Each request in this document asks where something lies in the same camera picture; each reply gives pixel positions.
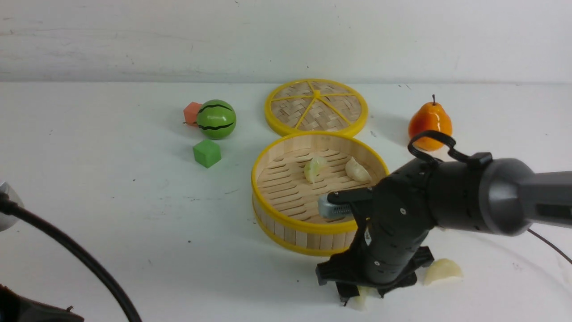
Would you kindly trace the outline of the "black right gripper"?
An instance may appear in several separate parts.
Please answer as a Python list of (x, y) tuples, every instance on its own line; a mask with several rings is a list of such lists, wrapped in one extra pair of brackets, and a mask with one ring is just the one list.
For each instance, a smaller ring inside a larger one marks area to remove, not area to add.
[(349, 248), (316, 267), (319, 285), (336, 288), (343, 306), (360, 296), (359, 286), (376, 288), (381, 298), (412, 287), (415, 271), (433, 263), (422, 246), (436, 226), (425, 196), (430, 165), (413, 159), (376, 185), (326, 194), (334, 204), (351, 206), (357, 229)]

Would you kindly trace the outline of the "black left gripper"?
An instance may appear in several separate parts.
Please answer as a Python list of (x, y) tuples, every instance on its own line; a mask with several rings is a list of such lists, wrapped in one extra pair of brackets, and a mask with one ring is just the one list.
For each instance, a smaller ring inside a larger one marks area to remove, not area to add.
[(2, 322), (83, 322), (84, 318), (71, 312), (71, 308), (37, 302), (17, 295), (0, 286), (0, 320)]

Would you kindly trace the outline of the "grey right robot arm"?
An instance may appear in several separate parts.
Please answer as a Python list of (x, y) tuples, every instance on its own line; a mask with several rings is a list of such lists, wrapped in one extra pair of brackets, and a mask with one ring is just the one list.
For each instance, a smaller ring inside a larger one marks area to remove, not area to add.
[(341, 302), (359, 287), (380, 296), (414, 285), (416, 270), (434, 262), (422, 246), (435, 227), (519, 236), (534, 223), (570, 228), (571, 173), (535, 173), (513, 158), (478, 153), (468, 161), (413, 159), (372, 187), (322, 195), (319, 215), (352, 217), (349, 248), (316, 267), (319, 285), (336, 284)]

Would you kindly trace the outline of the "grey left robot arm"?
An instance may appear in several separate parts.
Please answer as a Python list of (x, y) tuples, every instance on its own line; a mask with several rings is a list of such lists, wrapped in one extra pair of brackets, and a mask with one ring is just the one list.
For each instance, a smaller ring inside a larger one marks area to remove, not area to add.
[[(10, 186), (1, 184), (1, 231), (5, 231), (15, 224), (17, 218), (13, 216), (15, 210), (20, 210), (18, 202), (11, 200)], [(8, 287), (1, 285), (0, 314), (2, 322), (83, 322), (84, 318), (71, 312), (71, 309), (62, 309), (56, 306), (37, 302), (17, 295)]]

